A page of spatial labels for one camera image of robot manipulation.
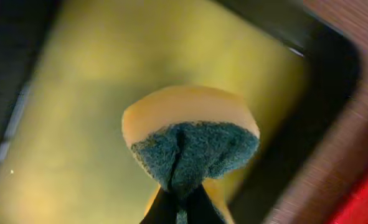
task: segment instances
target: red object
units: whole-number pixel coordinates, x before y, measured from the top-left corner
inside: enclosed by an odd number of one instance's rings
[[[328,224],[368,224],[368,175]]]

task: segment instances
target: brown wooden surface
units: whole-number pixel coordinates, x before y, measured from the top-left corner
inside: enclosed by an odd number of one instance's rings
[[[359,90],[265,223],[324,223],[368,169],[368,0],[304,0],[363,56]]]

